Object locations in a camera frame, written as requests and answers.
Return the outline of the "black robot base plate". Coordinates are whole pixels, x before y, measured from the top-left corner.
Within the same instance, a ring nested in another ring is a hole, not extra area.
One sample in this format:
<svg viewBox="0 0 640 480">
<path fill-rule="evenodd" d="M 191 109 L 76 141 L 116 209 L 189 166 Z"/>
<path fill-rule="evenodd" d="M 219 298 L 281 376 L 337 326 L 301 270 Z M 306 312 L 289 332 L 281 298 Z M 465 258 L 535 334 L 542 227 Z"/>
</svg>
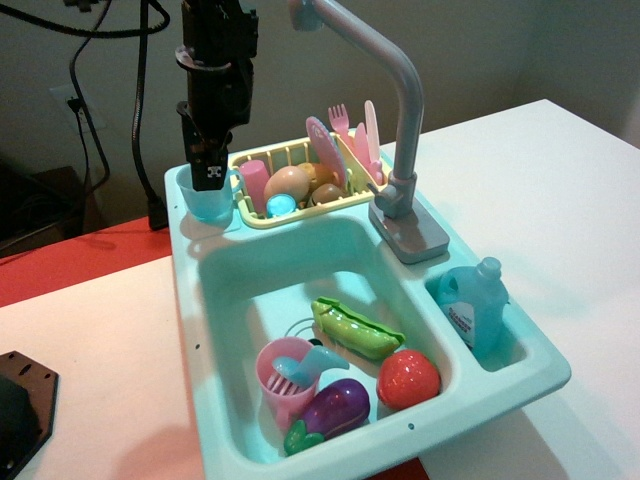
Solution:
<svg viewBox="0 0 640 480">
<path fill-rule="evenodd" d="M 14 479 L 53 432 L 59 374 L 30 357 L 1 355 L 1 477 Z"/>
</svg>

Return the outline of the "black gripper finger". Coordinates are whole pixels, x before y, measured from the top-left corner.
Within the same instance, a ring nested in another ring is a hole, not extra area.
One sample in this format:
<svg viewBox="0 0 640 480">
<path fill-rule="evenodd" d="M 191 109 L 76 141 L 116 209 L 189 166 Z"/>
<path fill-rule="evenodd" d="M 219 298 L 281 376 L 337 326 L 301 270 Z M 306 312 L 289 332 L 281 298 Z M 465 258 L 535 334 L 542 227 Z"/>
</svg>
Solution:
<svg viewBox="0 0 640 480">
<path fill-rule="evenodd" d="M 204 190 L 221 190 L 223 188 L 228 168 L 228 144 L 230 141 L 230 130 L 220 138 L 202 141 L 204 149 L 202 188 Z"/>
<path fill-rule="evenodd" d="M 206 159 L 201 135 L 191 118 L 189 110 L 178 110 L 181 118 L 184 151 L 186 161 L 191 167 L 192 188 L 206 189 Z"/>
</svg>

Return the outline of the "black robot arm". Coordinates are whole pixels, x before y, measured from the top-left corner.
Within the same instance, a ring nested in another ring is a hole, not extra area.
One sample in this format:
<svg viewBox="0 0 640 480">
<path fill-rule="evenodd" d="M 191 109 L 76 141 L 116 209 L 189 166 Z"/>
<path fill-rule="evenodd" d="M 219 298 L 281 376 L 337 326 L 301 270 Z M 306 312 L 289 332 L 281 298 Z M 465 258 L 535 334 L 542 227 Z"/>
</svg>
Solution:
<svg viewBox="0 0 640 480">
<path fill-rule="evenodd" d="M 194 190 L 220 190 L 232 130 L 250 121 L 259 18 L 239 1 L 184 1 L 181 12 L 175 57 L 187 73 L 187 99 L 176 110 L 185 157 Z"/>
</svg>

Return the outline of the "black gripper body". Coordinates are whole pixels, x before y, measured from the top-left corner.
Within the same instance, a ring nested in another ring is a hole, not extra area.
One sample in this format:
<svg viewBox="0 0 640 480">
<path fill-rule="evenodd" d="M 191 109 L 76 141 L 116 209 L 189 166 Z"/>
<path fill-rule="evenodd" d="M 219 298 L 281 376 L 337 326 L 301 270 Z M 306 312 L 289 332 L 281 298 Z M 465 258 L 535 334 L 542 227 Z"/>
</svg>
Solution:
<svg viewBox="0 0 640 480">
<path fill-rule="evenodd" d="M 232 141 L 232 129 L 249 123 L 253 83 L 254 68 L 249 59 L 188 69 L 188 98 L 176 107 L 183 125 L 191 128 L 207 149 L 226 149 Z"/>
</svg>

